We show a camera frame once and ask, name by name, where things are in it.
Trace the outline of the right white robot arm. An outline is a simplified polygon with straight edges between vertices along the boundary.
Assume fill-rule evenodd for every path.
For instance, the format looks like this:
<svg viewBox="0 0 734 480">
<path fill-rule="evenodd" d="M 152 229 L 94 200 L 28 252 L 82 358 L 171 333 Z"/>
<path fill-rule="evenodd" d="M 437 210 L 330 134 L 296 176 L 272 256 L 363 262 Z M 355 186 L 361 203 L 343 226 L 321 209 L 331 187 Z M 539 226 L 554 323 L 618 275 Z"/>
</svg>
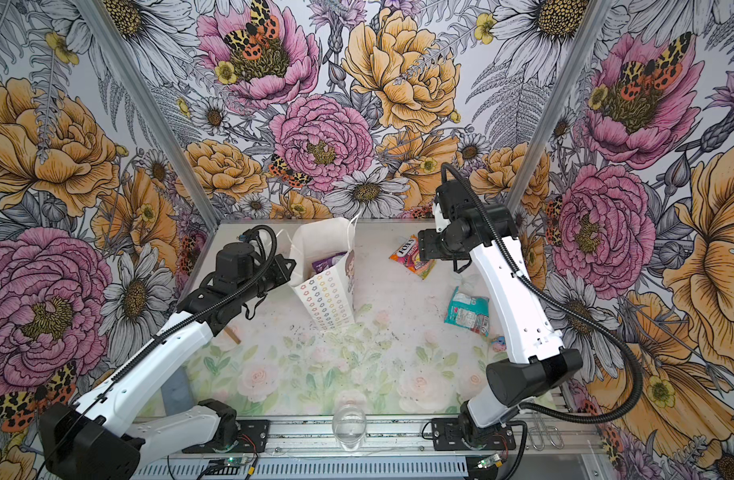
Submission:
<svg viewBox="0 0 734 480">
<path fill-rule="evenodd" d="M 539 297 L 525 286 L 529 275 L 506 207 L 477 207 L 465 181 L 447 180 L 436 191 L 434 217 L 435 228 L 419 233 L 422 259 L 447 260 L 458 271 L 475 266 L 489 292 L 490 317 L 507 344 L 507 359 L 486 367 L 486 386 L 461 407 L 462 436 L 480 445 L 514 418 L 522 403 L 574 376 L 583 360 L 564 345 Z"/>
</svg>

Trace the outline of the teal snack packet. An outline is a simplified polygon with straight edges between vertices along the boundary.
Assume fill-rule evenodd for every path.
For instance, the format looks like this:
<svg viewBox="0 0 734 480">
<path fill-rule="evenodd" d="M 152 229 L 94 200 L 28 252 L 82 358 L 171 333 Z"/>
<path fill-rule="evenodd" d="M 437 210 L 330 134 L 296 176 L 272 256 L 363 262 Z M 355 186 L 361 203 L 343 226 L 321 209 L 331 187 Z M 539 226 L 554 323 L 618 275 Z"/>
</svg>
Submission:
<svg viewBox="0 0 734 480">
<path fill-rule="evenodd" d="M 448 304 L 444 322 L 488 337 L 490 334 L 489 299 L 470 295 L 460 287 L 456 287 Z"/>
</svg>

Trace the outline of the red Fox's candy packet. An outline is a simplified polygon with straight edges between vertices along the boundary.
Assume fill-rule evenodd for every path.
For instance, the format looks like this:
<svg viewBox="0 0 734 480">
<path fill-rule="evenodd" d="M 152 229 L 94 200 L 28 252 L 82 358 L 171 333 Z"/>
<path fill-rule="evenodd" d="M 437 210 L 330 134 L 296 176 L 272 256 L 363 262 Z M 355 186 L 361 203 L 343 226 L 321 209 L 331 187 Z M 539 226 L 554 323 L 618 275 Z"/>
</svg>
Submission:
<svg viewBox="0 0 734 480">
<path fill-rule="evenodd" d="M 390 259 L 401 264 L 410 272 L 425 280 L 433 270 L 435 260 L 422 260 L 420 255 L 420 241 L 416 235 L 412 235 L 394 253 Z"/>
</svg>

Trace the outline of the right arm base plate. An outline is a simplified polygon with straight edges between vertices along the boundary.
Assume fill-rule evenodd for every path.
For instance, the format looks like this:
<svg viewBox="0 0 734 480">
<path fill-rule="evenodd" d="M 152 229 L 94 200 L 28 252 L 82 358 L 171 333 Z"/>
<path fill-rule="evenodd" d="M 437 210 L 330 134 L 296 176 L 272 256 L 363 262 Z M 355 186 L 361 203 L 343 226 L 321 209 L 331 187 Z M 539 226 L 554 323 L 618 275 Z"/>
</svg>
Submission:
<svg viewBox="0 0 734 480">
<path fill-rule="evenodd" d="M 430 430 L 424 434 L 430 437 L 435 451 L 511 451 L 517 448 L 516 437 L 510 427 L 495 424 L 479 428 L 458 417 L 432 418 Z"/>
</svg>

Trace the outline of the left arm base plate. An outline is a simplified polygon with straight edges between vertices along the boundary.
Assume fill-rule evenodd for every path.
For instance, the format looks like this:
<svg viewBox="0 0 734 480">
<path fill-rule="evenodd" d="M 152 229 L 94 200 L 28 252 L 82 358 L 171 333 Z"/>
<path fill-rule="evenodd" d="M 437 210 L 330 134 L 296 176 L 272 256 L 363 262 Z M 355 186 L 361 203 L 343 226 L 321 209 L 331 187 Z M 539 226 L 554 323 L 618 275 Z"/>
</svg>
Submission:
<svg viewBox="0 0 734 480">
<path fill-rule="evenodd" d="M 195 444 L 183 450 L 185 454 L 263 453 L 269 438 L 269 420 L 235 420 L 221 425 L 215 437 L 205 444 Z"/>
</svg>

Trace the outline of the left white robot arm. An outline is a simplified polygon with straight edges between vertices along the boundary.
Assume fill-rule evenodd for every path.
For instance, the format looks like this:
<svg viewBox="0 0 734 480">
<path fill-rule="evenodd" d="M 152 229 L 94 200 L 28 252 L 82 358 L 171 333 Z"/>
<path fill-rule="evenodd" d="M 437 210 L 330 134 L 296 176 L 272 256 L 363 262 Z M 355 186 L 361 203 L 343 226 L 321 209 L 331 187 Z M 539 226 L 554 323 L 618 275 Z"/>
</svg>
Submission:
<svg viewBox="0 0 734 480">
<path fill-rule="evenodd" d="M 73 405 L 56 404 L 39 421 L 43 470 L 60 479 L 129 479 L 136 470 L 193 446 L 231 449 L 240 437 L 237 413 L 218 400 L 144 424 L 142 408 L 172 375 L 238 315 L 253 318 L 287 284 L 296 267 L 259 239 L 224 246 L 216 268 L 177 306 L 164 328 L 117 372 Z"/>
</svg>

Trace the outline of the purple snack packet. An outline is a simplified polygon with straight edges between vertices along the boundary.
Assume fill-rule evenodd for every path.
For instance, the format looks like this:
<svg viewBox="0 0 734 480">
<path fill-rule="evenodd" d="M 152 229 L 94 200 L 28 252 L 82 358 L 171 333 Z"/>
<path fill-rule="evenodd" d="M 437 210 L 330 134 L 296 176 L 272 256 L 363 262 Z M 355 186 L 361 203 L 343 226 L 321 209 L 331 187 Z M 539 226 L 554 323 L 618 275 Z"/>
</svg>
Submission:
<svg viewBox="0 0 734 480">
<path fill-rule="evenodd" d="M 326 270 L 336 266 L 342 259 L 347 256 L 347 252 L 339 252 L 327 258 L 316 260 L 312 263 L 312 269 L 315 274 L 320 274 Z"/>
</svg>

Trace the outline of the white paper bag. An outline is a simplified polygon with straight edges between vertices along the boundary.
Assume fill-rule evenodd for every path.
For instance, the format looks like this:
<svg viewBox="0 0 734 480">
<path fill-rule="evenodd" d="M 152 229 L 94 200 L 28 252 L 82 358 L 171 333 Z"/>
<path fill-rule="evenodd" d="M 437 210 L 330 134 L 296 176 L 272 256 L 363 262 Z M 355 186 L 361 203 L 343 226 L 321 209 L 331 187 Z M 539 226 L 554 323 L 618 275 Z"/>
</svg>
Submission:
<svg viewBox="0 0 734 480">
<path fill-rule="evenodd" d="M 358 218 L 331 218 L 299 227 L 292 237 L 290 258 L 296 267 L 289 282 L 318 329 L 332 330 L 356 322 L 354 290 Z M 315 274 L 312 263 L 339 252 L 347 256 Z"/>
</svg>

